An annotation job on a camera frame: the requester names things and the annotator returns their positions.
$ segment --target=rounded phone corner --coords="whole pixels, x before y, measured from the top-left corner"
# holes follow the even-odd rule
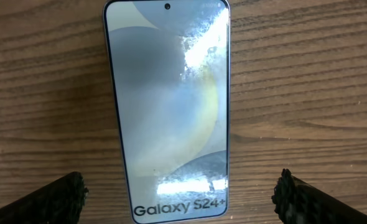
[[[222,216],[224,216],[224,215],[226,215],[228,213],[228,210],[229,210],[229,202],[226,203],[226,207],[225,207],[225,209],[224,209],[223,212],[221,212],[221,213],[219,213],[219,214],[217,214],[217,215],[215,215],[213,217],[214,218],[222,217]]]
[[[231,11],[231,6],[229,5],[228,0],[219,0],[219,1],[223,2],[223,4],[226,6],[226,8],[227,8],[229,11]]]
[[[135,224],[149,224],[149,223],[140,223],[140,222],[138,222],[137,220],[135,220],[135,216],[134,216],[134,214],[131,212],[131,219],[132,219],[132,221],[135,223]]]
[[[116,1],[119,1],[119,0],[107,0],[105,2],[105,4],[103,5],[103,10],[102,10],[102,18],[103,18],[103,22],[105,23],[106,22],[106,11],[108,10],[108,7],[116,2]]]

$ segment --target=phone screen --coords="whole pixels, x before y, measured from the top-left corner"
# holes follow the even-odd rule
[[[224,214],[228,3],[111,1],[104,20],[134,221]]]

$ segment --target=wooden table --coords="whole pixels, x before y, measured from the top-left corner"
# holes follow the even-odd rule
[[[0,207],[77,170],[130,223],[100,0],[0,0]],[[230,210],[280,223],[282,168],[367,214],[367,1],[232,0]]]

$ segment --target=black textured grip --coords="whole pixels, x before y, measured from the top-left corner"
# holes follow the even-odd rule
[[[88,189],[72,172],[0,208],[0,224],[76,224]]]
[[[367,215],[312,187],[283,169],[272,196],[284,224],[367,224]]]

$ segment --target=smartphone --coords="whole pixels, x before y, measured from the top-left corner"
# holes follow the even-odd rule
[[[110,1],[103,11],[132,218],[228,209],[230,7]]]

